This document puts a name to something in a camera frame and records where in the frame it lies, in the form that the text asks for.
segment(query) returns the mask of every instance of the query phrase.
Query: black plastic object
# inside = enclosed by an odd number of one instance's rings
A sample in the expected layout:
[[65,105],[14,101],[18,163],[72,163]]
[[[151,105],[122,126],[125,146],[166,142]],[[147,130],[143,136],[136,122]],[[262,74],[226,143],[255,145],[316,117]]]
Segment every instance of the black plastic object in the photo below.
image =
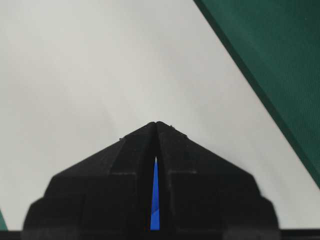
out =
[[[158,162],[160,230],[150,230]],[[252,175],[151,122],[55,175],[30,206],[22,240],[319,240],[318,230],[280,231]],[[0,240],[18,239],[0,232]]]

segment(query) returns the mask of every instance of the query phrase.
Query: white surface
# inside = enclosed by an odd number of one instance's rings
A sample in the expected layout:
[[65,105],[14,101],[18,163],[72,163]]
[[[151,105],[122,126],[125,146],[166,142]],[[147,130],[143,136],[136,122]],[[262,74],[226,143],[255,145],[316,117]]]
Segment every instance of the white surface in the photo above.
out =
[[253,173],[281,227],[319,227],[319,189],[191,0],[0,1],[0,119],[11,230],[55,173],[159,120]]

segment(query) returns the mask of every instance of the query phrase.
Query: green board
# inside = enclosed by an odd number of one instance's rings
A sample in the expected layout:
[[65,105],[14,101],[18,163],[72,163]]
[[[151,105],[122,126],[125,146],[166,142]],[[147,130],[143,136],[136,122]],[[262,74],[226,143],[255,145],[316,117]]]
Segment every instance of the green board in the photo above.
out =
[[7,225],[0,211],[0,231],[7,230]]
[[320,1],[194,1],[320,187]]

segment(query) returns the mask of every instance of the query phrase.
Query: blue surface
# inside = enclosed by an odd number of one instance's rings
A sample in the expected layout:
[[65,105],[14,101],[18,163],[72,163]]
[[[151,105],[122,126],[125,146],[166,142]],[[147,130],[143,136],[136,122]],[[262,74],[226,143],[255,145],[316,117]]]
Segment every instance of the blue surface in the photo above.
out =
[[153,188],[152,188],[152,204],[151,204],[151,230],[160,229],[160,213],[159,213],[159,186],[158,186],[158,163],[154,162],[153,170]]

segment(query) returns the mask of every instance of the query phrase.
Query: narrow slot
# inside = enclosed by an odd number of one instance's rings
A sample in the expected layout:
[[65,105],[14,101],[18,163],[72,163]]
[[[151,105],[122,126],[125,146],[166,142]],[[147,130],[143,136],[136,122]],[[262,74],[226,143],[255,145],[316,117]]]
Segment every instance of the narrow slot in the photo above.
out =
[[150,230],[160,229],[158,162],[154,161]]

